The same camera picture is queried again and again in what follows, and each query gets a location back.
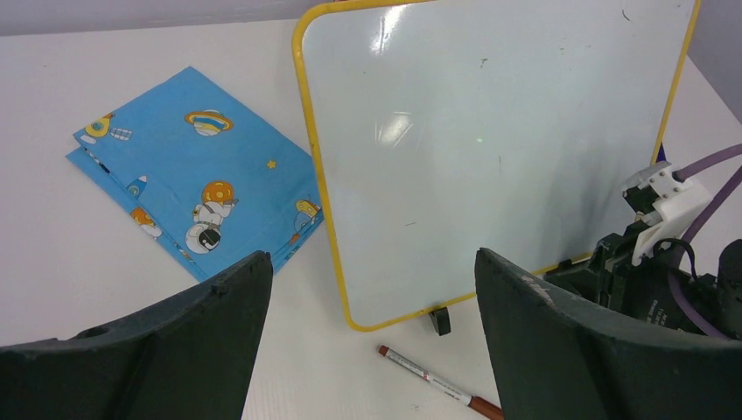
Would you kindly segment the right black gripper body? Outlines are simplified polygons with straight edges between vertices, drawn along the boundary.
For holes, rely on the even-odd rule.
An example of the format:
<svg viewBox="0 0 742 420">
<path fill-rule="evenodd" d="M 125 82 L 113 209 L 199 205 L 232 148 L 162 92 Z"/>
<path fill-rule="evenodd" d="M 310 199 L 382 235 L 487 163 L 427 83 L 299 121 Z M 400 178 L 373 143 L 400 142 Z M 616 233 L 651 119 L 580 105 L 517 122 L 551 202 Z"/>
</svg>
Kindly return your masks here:
<svg viewBox="0 0 742 420">
<path fill-rule="evenodd" d="M 587 261 L 561 262 L 544 275 L 544 280 L 630 318 L 700 333 L 702 330 L 683 312 L 669 287 L 673 277 L 692 304 L 703 301 L 703 295 L 693 288 L 697 275 L 683 272 L 674 264 L 676 256 L 693 256 L 692 247 L 682 240 L 662 240 L 654 256 L 642 257 L 634 266 L 637 239 L 636 233 L 609 234 L 598 241 Z"/>
</svg>

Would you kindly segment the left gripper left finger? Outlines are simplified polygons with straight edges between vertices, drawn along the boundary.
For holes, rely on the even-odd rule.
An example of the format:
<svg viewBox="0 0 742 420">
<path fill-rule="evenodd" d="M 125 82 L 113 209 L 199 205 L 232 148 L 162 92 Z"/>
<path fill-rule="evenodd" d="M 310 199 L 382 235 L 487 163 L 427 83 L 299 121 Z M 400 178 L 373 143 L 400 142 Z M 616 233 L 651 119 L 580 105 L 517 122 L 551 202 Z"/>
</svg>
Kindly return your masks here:
<svg viewBox="0 0 742 420">
<path fill-rule="evenodd" d="M 4 346 L 2 418 L 240 418 L 272 280 L 270 255 L 257 251 L 71 339 Z"/>
</svg>

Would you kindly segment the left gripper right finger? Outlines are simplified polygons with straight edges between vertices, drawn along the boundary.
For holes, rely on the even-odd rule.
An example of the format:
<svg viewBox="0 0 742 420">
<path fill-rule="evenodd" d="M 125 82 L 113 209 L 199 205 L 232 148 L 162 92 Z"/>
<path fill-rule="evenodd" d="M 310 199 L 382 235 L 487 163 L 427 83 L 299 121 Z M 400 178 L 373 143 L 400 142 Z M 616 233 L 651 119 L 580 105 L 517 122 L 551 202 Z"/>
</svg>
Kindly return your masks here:
<svg viewBox="0 0 742 420">
<path fill-rule="evenodd" d="M 488 248 L 474 274 L 505 418 L 740 418 L 739 341 L 629 318 Z"/>
</svg>

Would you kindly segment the white marker pen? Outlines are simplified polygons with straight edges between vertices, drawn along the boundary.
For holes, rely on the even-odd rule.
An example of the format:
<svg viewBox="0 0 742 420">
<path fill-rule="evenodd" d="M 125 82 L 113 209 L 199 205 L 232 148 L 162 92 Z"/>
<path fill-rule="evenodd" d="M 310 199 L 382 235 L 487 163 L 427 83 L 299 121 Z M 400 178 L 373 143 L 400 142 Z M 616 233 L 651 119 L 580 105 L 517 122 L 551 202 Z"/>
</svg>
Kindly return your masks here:
<svg viewBox="0 0 742 420">
<path fill-rule="evenodd" d="M 460 387 L 452 384 L 439 375 L 432 373 L 428 369 L 421 367 L 420 365 L 416 364 L 412 360 L 409 360 L 390 347 L 381 345 L 378 347 L 377 352 L 384 358 L 393 361 L 398 366 L 407 369 L 415 376 L 421 378 L 423 381 L 430 384 L 434 389 L 443 392 L 458 403 L 461 403 L 469 409 L 474 410 L 483 417 L 493 420 L 503 420 L 505 418 L 504 413 L 499 406 L 489 402 L 488 400 L 480 396 L 466 393 Z"/>
</svg>

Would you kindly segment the yellow framed whiteboard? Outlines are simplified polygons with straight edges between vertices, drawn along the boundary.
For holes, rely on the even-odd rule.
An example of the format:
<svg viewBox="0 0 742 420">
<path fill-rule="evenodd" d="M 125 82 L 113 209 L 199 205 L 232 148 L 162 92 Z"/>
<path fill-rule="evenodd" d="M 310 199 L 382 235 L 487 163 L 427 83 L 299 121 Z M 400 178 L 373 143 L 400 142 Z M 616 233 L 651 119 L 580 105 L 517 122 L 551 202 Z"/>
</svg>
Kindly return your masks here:
<svg viewBox="0 0 742 420">
<path fill-rule="evenodd" d="M 291 50 L 347 324 L 466 300 L 492 249 L 542 273 L 632 212 L 698 1 L 342 1 Z"/>
</svg>

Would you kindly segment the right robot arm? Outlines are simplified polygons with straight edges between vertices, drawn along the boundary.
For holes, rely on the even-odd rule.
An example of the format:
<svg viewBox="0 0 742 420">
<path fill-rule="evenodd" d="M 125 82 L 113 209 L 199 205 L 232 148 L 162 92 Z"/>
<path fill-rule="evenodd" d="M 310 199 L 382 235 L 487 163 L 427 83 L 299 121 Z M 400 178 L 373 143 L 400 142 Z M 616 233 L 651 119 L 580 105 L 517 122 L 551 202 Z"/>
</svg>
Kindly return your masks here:
<svg viewBox="0 0 742 420">
<path fill-rule="evenodd" d="M 654 255 L 632 265 L 638 235 L 609 234 L 585 262 L 562 262 L 544 280 L 612 311 L 670 329 L 705 332 L 674 299 L 669 279 L 703 320 L 733 340 L 741 338 L 741 241 L 719 257 L 717 274 L 695 270 L 695 251 L 686 241 L 665 239 Z"/>
</svg>

